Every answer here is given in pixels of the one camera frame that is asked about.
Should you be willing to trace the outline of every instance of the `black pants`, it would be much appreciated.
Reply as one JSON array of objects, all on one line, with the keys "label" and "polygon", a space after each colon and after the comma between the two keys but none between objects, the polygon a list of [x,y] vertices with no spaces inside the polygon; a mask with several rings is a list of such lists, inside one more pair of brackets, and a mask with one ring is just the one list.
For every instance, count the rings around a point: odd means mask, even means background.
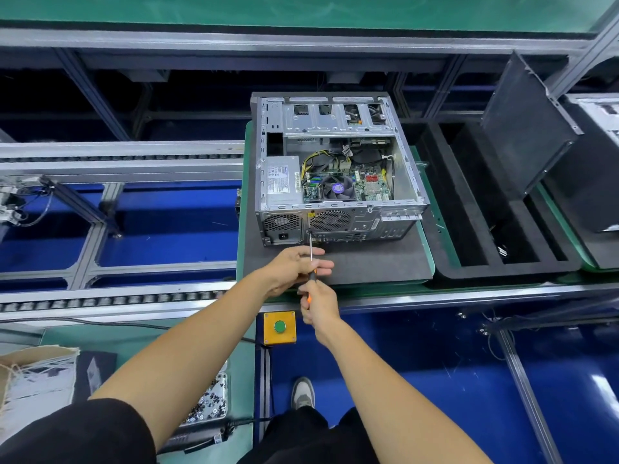
[{"label": "black pants", "polygon": [[264,464],[276,453],[282,462],[290,463],[378,464],[356,408],[346,412],[332,429],[312,407],[277,415],[269,422],[262,442],[238,464]]}]

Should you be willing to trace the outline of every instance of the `cpu fan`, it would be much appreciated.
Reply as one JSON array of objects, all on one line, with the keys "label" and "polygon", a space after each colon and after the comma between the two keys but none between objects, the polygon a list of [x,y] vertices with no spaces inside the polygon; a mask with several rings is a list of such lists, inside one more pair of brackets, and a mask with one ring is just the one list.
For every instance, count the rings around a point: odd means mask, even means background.
[{"label": "cpu fan", "polygon": [[326,200],[354,200],[355,187],[348,176],[327,176],[320,182]]}]

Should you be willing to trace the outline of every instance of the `sticker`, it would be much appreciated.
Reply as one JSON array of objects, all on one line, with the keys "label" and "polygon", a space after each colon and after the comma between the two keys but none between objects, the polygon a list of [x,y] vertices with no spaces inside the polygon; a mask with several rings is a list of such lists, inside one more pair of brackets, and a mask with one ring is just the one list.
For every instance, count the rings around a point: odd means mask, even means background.
[{"label": "sticker", "polygon": [[267,177],[269,194],[290,194],[288,166],[269,166]]},{"label": "sticker", "polygon": [[86,376],[88,376],[88,386],[90,386],[90,395],[93,395],[97,389],[101,387],[101,372],[95,361],[95,357],[92,357],[88,368],[86,368]]}]

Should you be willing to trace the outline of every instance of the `sneaker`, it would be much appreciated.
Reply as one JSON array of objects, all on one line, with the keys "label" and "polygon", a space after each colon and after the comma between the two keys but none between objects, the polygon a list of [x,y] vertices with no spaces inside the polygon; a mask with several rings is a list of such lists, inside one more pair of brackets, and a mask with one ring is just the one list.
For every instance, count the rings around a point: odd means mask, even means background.
[{"label": "sneaker", "polygon": [[315,408],[315,404],[316,396],[314,395],[314,387],[311,381],[306,377],[300,377],[292,387],[290,406],[293,410],[297,410],[304,406]]}]

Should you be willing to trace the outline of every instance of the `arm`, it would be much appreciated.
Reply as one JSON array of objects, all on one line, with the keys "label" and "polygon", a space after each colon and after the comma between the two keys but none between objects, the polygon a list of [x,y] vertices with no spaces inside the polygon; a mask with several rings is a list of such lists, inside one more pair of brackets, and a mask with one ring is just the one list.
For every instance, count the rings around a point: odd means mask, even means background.
[{"label": "arm", "polygon": [[[314,248],[313,253],[321,256],[324,249]],[[331,273],[332,262],[302,257],[309,254],[306,246],[283,250],[129,359],[91,399],[116,398],[131,405],[159,449],[208,389],[265,300],[307,280],[316,267],[319,275]]]},{"label": "arm", "polygon": [[386,364],[339,317],[335,292],[321,281],[300,288],[306,324],[335,357],[381,464],[490,463],[449,417]]}]

